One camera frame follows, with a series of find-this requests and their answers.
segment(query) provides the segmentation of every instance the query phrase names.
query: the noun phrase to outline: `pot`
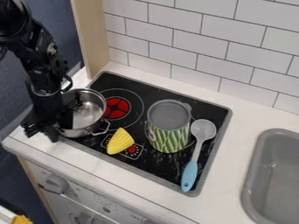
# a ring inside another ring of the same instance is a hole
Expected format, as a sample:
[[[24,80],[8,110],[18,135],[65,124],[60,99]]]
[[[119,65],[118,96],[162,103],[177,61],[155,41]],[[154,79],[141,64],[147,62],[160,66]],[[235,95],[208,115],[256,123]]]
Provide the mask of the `pot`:
[[[103,117],[106,110],[104,96],[92,89],[77,88],[66,92],[62,97],[67,110],[55,125],[60,135],[76,138],[98,136],[108,132],[110,122]],[[106,127],[99,132],[103,123]]]
[[[149,107],[145,135],[163,153],[182,150],[189,140],[191,106],[174,100],[157,101]]]

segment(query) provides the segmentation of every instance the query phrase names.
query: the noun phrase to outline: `white spoon head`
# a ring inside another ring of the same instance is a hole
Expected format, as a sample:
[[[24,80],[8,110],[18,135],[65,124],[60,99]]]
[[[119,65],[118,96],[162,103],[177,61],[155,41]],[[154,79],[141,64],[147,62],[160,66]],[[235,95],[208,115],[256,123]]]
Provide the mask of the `white spoon head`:
[[[191,125],[191,133],[197,138],[208,140],[216,136],[216,126],[212,122],[204,119],[196,120]]]

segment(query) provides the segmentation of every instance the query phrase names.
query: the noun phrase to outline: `metal pot rim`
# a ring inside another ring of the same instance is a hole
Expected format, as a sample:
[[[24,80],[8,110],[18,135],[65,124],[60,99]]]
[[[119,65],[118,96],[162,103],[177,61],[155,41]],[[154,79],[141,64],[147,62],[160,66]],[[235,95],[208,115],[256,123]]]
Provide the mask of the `metal pot rim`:
[[[161,101],[156,101],[155,103],[153,103],[147,112],[147,121],[149,123],[152,123],[154,125],[154,123],[151,121],[150,119],[150,111],[158,104],[163,103],[163,102],[175,102],[176,104],[179,104],[180,106],[182,106],[183,108],[185,108],[186,112],[188,113],[188,121],[186,122],[186,124],[178,129],[161,129],[160,130],[164,130],[164,131],[175,131],[175,130],[180,130],[183,129],[186,125],[190,124],[190,120],[191,120],[191,106],[188,103],[184,103],[184,102],[180,102],[180,101],[176,101],[176,100],[172,100],[172,99],[165,99],[165,100],[161,100]]]
[[[74,88],[74,89],[71,89],[70,91],[64,93],[63,95],[67,95],[70,92],[76,92],[76,91],[85,92],[85,93],[91,93],[91,94],[96,95],[97,97],[99,97],[103,101],[103,105],[104,105],[103,114],[102,114],[102,116],[96,122],[93,122],[93,123],[87,125],[84,128],[79,128],[79,129],[63,129],[60,126],[58,126],[58,128],[61,131],[68,131],[68,130],[70,130],[70,131],[72,131],[72,130],[87,130],[88,132],[91,132],[91,131],[88,130],[88,128],[91,127],[91,126],[93,126],[93,125],[95,125],[104,116],[104,113],[105,113],[106,108],[107,108],[106,99],[105,99],[105,97],[102,94],[100,94],[99,92],[97,92],[97,91],[95,91],[95,90],[93,90],[91,88]]]

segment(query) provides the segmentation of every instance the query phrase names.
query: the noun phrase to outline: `yellow object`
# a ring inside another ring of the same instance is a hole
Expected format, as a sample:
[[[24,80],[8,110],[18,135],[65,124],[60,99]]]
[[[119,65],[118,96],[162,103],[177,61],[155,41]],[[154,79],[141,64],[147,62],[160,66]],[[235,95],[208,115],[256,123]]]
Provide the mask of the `yellow object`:
[[[30,220],[28,220],[25,216],[23,215],[18,215],[13,218],[11,224],[33,224]]]
[[[119,128],[108,143],[107,154],[114,155],[134,144],[133,137],[123,128]]]

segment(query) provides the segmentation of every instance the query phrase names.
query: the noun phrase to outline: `spoon handle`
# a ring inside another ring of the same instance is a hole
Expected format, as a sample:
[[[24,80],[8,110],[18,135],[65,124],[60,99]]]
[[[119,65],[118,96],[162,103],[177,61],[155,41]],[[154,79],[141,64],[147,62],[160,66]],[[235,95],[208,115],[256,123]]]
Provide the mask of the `spoon handle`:
[[[196,146],[194,152],[192,154],[191,161],[198,162],[198,158],[201,152],[201,147],[203,146],[204,141],[201,139],[197,139]]]
[[[181,189],[184,193],[189,192],[198,176],[198,157],[201,152],[201,147],[204,141],[198,140],[196,143],[195,150],[192,155],[192,159],[188,163],[188,165],[184,168],[182,181],[181,181]]]
[[[181,189],[184,193],[189,192],[198,176],[198,163],[195,161],[190,161],[188,165],[184,168]]]

